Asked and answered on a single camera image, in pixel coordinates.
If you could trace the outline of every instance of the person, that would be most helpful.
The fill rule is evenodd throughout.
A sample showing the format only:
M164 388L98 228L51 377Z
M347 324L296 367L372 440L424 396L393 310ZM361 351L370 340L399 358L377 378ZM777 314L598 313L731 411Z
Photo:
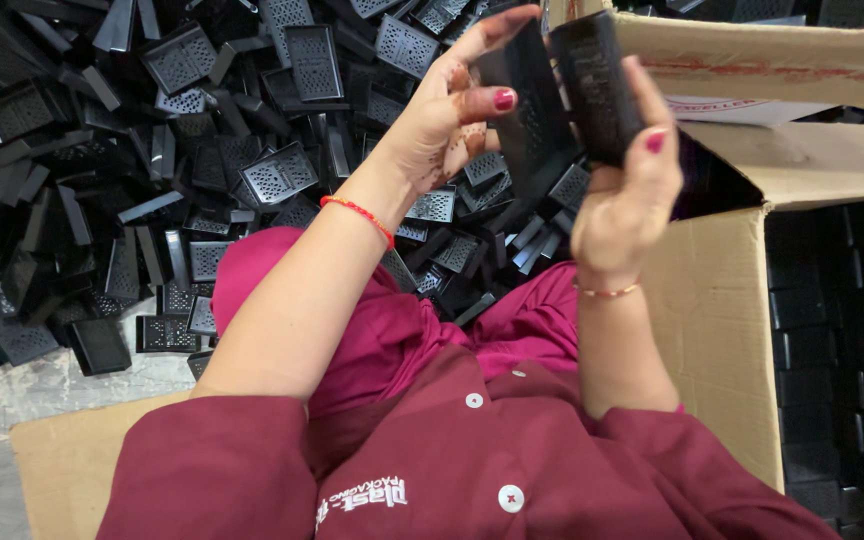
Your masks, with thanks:
M336 193L375 221L326 203L305 231L228 249L212 299L222 339L191 399L127 433L100 540L836 537L681 411L638 286L682 184L678 135L634 57L648 128L624 169L594 171L574 262L468 335L378 266L376 221L394 231L498 150L486 120L518 96L470 66L539 15L484 19L433 62Z

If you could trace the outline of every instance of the red nail polish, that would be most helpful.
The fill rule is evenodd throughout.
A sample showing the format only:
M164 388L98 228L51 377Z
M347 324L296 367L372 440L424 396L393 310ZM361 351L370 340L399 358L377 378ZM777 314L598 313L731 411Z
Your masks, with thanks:
M653 154L658 154L663 151L663 144L666 142L666 132L659 131L649 135L645 139L645 148Z
M509 111L516 104L516 93L511 90L499 90L495 92L492 102L499 111Z

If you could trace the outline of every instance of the woman's right hand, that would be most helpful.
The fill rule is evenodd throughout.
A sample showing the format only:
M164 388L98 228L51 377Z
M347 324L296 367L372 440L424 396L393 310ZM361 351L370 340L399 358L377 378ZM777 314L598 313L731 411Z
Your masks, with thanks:
M632 141L624 170L592 172L571 239L576 277L586 290L622 290L636 282L682 189L675 117L636 56L622 65L647 128Z

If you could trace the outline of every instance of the maroon uniform shirt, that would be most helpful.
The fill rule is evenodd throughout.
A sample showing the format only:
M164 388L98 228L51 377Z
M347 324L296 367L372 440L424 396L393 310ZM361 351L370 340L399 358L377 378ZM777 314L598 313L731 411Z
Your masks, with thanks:
M692 416L593 425L577 388L531 361L486 383L450 346L308 425L292 398L165 406L129 430L98 538L837 538Z

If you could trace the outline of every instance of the stacked black boxes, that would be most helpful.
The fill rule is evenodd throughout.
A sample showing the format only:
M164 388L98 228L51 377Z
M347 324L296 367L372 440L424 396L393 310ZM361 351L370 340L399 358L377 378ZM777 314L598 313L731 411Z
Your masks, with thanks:
M786 494L864 538L864 202L765 224Z

